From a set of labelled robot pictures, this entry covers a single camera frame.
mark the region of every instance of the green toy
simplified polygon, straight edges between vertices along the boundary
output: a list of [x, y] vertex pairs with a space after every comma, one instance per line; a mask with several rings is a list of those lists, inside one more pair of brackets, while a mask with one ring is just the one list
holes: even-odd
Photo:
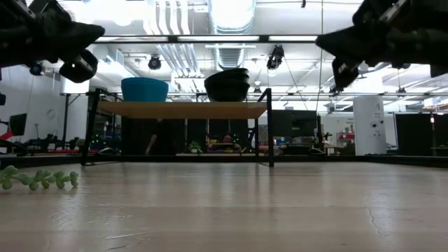
[[14, 166], [10, 165], [0, 172], [0, 184], [4, 190], [9, 190], [13, 187], [11, 179], [15, 179], [21, 182], [24, 186], [29, 186], [29, 189], [36, 190], [39, 188], [39, 183], [42, 187], [47, 189], [50, 187], [51, 183], [56, 183], [59, 189], [65, 187], [65, 183], [69, 182], [73, 187], [78, 186], [78, 174], [76, 172], [71, 172], [70, 176], [64, 176], [64, 172], [59, 171], [51, 176], [51, 172], [46, 170], [38, 170], [34, 177], [28, 176], [26, 174], [18, 174], [19, 170]]

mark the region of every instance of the potted plant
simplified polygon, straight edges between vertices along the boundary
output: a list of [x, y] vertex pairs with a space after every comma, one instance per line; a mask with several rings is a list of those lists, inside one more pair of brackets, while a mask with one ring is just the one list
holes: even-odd
[[191, 153], [197, 153], [198, 150], [201, 149], [201, 146], [196, 143], [195, 141], [192, 141], [188, 147], [188, 150], [190, 150]]

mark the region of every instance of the computer monitor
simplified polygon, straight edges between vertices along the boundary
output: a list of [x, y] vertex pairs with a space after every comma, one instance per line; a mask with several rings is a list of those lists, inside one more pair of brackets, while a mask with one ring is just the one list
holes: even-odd
[[314, 137], [317, 128], [316, 111], [272, 111], [275, 137]]
[[14, 136], [23, 136], [27, 125], [27, 114], [12, 115], [9, 118], [9, 128]]

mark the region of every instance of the stacked black bowls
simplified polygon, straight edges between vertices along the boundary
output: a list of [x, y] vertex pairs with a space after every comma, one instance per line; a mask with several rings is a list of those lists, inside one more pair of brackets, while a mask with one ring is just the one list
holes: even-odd
[[212, 102], [242, 102], [246, 99], [250, 85], [249, 70], [229, 69], [208, 77], [205, 90]]

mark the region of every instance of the ceiling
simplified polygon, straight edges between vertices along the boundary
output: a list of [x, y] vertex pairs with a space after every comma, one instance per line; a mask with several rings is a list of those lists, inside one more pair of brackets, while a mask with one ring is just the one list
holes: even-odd
[[[70, 14], [77, 21], [90, 22], [101, 25], [106, 29], [106, 35], [148, 35], [144, 29], [144, 22], [149, 20], [151, 10], [146, 1], [125, 0], [90, 0], [61, 1]], [[306, 8], [301, 8], [301, 1], [257, 0], [255, 16], [251, 34], [295, 34], [317, 35], [332, 32], [351, 25], [351, 16], [357, 10], [361, 0], [307, 0]], [[192, 34], [210, 34], [207, 1], [188, 1], [188, 26]], [[167, 24], [169, 27], [169, 1], [167, 1]], [[157, 7], [157, 20], [160, 12]], [[333, 56], [312, 43], [284, 44], [285, 59], [276, 73], [268, 74], [266, 59], [274, 44], [247, 44], [253, 46], [245, 49], [243, 67], [249, 69], [249, 83], [256, 88], [256, 81], [260, 87], [271, 87], [273, 92], [315, 92], [321, 88], [328, 92], [333, 84], [331, 62]], [[214, 50], [207, 49], [206, 44], [194, 44], [201, 74], [204, 77], [217, 72]], [[172, 70], [163, 57], [161, 69], [150, 71], [148, 61], [151, 55], [160, 54], [154, 44], [109, 44], [97, 45], [96, 51], [106, 51], [115, 59], [116, 51], [125, 56], [124, 65], [134, 76], [157, 78], [171, 83], [172, 92], [203, 91], [203, 78], [176, 79], [172, 78]], [[91, 85], [104, 86], [110, 91], [120, 91], [120, 80], [123, 75], [110, 69], [99, 67], [98, 75], [91, 81]], [[441, 92], [447, 84], [446, 76], [431, 79], [428, 66], [412, 65], [408, 70], [396, 70], [385, 67], [378, 71], [365, 74], [363, 79], [357, 80], [345, 92], [395, 92], [398, 87], [406, 87], [407, 92]], [[312, 102], [311, 97], [287, 97], [288, 100], [302, 99]], [[341, 101], [341, 104], [351, 104], [353, 97]], [[409, 99], [389, 98], [399, 104], [415, 104], [425, 97], [411, 97]], [[322, 100], [334, 101], [334, 98], [321, 96]]]

